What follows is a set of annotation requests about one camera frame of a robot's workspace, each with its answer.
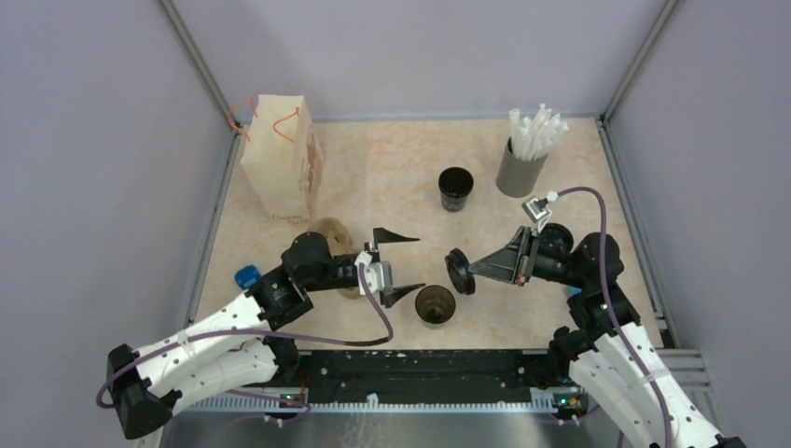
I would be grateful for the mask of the black cup lid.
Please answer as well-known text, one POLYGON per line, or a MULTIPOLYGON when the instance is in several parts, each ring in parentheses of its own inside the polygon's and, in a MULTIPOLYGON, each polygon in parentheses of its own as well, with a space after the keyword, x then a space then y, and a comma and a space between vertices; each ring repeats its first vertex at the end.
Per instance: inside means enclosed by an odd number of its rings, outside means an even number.
POLYGON ((465 253, 459 248, 454 248, 444 261, 451 284, 456 291, 463 295, 473 295, 476 292, 476 282, 474 275, 469 271, 470 263, 465 253))

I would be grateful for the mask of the single black coffee cup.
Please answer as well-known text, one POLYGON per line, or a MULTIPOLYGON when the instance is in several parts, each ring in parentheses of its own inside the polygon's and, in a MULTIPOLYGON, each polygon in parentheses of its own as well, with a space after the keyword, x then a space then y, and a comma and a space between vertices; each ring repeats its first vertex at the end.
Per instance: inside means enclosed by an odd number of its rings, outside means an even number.
POLYGON ((454 295, 447 288, 431 285, 420 290, 415 298, 414 307, 424 324, 442 326, 455 315, 457 303, 454 295))

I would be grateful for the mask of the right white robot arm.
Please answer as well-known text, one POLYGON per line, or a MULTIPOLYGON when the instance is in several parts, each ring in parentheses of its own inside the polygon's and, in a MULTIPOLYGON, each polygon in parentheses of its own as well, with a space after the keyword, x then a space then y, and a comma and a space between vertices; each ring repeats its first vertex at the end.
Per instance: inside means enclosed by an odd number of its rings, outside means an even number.
POLYGON ((557 329, 538 382, 585 389, 634 447, 742 447, 698 410, 673 377, 619 287, 618 243, 592 232, 578 245, 560 224, 521 227, 502 248, 474 262, 460 249, 445 258, 456 290, 476 278, 522 287, 538 278, 577 288, 568 301, 576 329, 557 329))

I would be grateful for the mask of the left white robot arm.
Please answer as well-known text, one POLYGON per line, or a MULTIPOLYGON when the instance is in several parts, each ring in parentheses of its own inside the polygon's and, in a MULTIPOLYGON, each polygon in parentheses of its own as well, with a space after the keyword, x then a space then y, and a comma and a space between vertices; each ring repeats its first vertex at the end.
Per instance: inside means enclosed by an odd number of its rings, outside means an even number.
POLYGON ((219 311, 156 343, 122 344, 107 355, 105 382, 95 402, 116 412, 134 441, 164 427, 197 401, 252 384, 289 385, 298 377, 304 335, 282 328, 307 314, 314 291, 352 288, 384 319, 384 309, 415 290, 396 287, 382 244, 409 237, 375 228, 359 253, 334 256, 322 234, 297 236, 281 263, 219 311))

